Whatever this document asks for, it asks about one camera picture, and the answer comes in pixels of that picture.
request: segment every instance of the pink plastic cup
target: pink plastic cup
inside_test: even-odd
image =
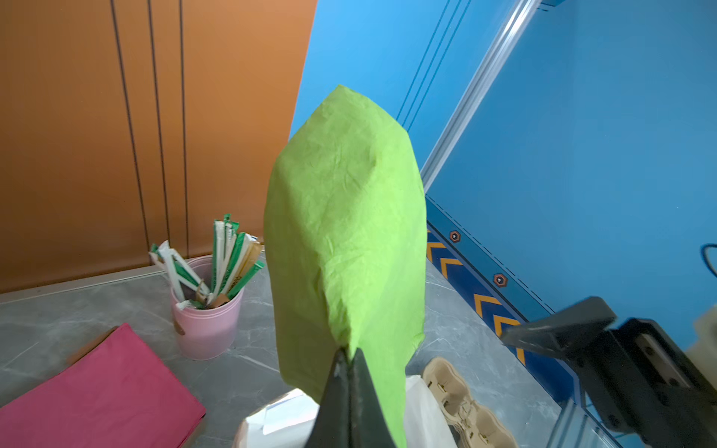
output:
[[[212,256],[195,258],[189,261],[189,266],[196,274],[210,284],[212,278]],[[185,290],[185,297],[191,297],[189,288]],[[239,320],[239,307],[242,304],[244,290],[239,291],[236,297],[228,303],[213,310],[197,310],[184,308],[179,310],[175,304],[179,302],[174,291],[172,294],[172,315],[174,316],[174,330],[179,350],[187,358],[205,361],[216,358],[228,349],[237,335],[237,321]]]

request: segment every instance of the marble surface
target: marble surface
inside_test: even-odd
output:
[[[560,408],[466,304],[426,263],[426,339],[407,366],[420,374],[435,356],[465,377],[522,447],[543,448]],[[210,361],[184,358],[174,341],[168,287],[160,275],[0,304],[0,406],[65,367],[65,359],[127,322],[207,409],[195,448],[227,448],[241,420],[291,388],[279,374],[269,273],[244,292],[239,329]]]

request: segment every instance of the blue panel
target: blue panel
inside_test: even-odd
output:
[[[319,0],[291,135],[339,84],[411,129],[422,165],[512,0]]]
[[[429,203],[429,209],[436,210]],[[429,225],[432,231],[428,234],[429,259],[433,265],[441,270],[450,284],[458,291],[468,305],[476,310],[476,296],[494,297],[491,303],[481,300],[481,311],[478,313],[488,327],[496,331],[498,319],[502,325],[519,325],[525,320],[515,312],[511,304],[507,303],[489,283],[476,272],[465,261],[465,258],[456,251],[456,245],[446,240],[442,235],[450,233],[451,227],[443,226],[445,222],[440,220],[431,221],[431,216],[438,217],[434,212],[429,212]],[[459,261],[458,264],[444,264],[446,260]],[[510,348],[514,355],[517,355],[515,348]],[[561,361],[552,358],[545,358],[528,351],[524,352],[524,365],[541,386],[558,403],[572,399],[580,402],[578,381],[575,373]]]
[[[459,242],[452,243],[455,249],[466,259],[467,263],[487,282],[491,283],[495,275],[502,274],[508,279],[511,273],[506,270],[500,260],[494,260],[485,253],[479,246],[479,242],[475,238],[471,238],[462,227],[456,225],[445,211],[441,210],[436,203],[428,198],[426,200],[426,215],[428,222],[438,229],[442,234],[450,234],[453,230],[458,230],[468,238],[463,238]],[[546,318],[550,312],[543,307],[534,297],[525,291],[517,282],[508,281],[507,284],[500,288],[497,292],[521,317],[521,319],[531,321]]]
[[[717,2],[537,11],[429,191],[551,308],[603,297],[682,348],[714,303]]]

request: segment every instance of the crumpled green paper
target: crumpled green paper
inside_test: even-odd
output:
[[[276,160],[264,215],[281,375],[320,402],[333,354],[366,355],[399,448],[423,341],[426,206],[406,131],[339,86]]]

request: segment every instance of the pink notebook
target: pink notebook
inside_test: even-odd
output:
[[[67,370],[0,408],[0,445],[178,448],[205,413],[125,323]]]

